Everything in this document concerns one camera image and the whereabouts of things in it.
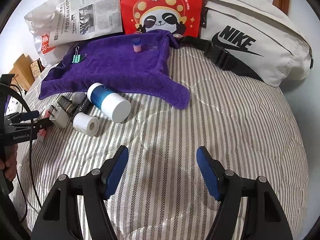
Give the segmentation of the person left hand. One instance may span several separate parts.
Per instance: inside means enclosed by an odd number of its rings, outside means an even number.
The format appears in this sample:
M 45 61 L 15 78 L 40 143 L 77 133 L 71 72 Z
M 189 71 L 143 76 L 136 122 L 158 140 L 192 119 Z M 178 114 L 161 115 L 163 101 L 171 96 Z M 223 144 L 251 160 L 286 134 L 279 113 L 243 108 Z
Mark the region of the person left hand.
M 5 148 L 5 162 L 1 160 L 1 170 L 7 168 L 5 171 L 5 177 L 8 181 L 13 181 L 16 177 L 17 171 L 17 150 L 18 145 L 14 144 L 11 146 L 6 146 Z

